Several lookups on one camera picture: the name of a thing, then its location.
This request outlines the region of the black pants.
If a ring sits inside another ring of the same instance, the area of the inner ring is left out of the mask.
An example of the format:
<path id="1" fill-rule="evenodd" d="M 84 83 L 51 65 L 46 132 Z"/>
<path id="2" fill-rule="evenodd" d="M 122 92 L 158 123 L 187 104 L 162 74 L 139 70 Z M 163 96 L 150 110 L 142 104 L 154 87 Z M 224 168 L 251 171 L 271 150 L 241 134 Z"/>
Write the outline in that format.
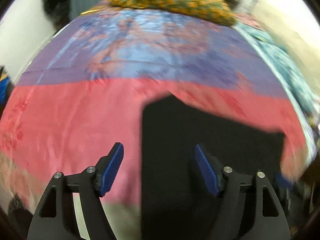
<path id="1" fill-rule="evenodd" d="M 142 239 L 289 239 L 273 189 L 284 134 L 174 96 L 142 119 Z"/>

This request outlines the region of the multicolour satin bedspread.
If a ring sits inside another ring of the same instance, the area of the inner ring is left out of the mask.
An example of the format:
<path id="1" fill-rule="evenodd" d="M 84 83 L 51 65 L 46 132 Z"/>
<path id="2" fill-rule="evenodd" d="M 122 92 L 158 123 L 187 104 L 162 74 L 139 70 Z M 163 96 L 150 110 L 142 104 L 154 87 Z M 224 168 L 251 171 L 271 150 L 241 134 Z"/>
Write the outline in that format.
<path id="1" fill-rule="evenodd" d="M 143 108 L 169 95 L 283 133 L 280 170 L 297 179 L 316 155 L 311 127 L 283 78 L 235 26 L 106 3 L 75 19 L 33 60 L 4 109 L 1 189 L 33 211 L 55 171 L 79 172 L 122 142 L 124 163 L 103 207 L 120 239 L 137 239 Z"/>

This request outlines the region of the teal floral blanket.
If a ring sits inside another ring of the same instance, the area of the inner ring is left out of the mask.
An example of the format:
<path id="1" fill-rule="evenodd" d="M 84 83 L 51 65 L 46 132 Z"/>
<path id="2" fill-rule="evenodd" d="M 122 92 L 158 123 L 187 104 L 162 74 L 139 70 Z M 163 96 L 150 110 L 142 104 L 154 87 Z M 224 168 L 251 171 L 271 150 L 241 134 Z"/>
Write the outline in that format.
<path id="1" fill-rule="evenodd" d="M 236 24 L 235 29 L 248 36 L 250 44 L 261 50 L 276 73 L 283 78 L 313 131 L 319 133 L 319 97 L 313 93 L 286 49 L 276 45 L 271 35 L 264 30 L 244 23 Z"/>

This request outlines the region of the black bag on floor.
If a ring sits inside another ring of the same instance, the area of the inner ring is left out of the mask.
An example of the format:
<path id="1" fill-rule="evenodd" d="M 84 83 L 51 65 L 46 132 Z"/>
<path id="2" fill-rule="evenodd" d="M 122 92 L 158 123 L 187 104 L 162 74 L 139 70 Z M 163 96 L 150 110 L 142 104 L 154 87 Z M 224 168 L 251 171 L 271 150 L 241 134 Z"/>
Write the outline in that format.
<path id="1" fill-rule="evenodd" d="M 56 31 L 60 31 L 70 22 L 71 0 L 42 0 L 46 17 Z"/>

